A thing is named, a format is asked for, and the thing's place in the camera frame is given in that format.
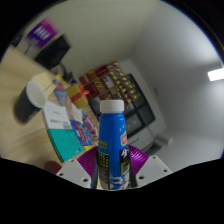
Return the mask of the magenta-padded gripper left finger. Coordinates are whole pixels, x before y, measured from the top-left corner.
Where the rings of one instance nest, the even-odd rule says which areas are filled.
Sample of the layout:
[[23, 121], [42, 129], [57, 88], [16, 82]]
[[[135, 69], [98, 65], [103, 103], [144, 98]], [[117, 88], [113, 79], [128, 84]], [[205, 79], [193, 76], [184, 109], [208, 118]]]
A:
[[86, 151], [78, 159], [70, 159], [57, 172], [57, 176], [78, 186], [95, 189], [98, 183], [97, 149]]

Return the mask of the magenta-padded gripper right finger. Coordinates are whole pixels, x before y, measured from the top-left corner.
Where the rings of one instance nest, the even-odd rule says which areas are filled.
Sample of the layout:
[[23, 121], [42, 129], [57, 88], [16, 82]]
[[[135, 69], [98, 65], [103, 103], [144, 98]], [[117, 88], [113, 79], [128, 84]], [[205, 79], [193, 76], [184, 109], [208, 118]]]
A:
[[138, 148], [129, 146], [130, 149], [130, 184], [131, 188], [139, 188], [157, 181], [172, 171], [156, 156], [148, 156]]

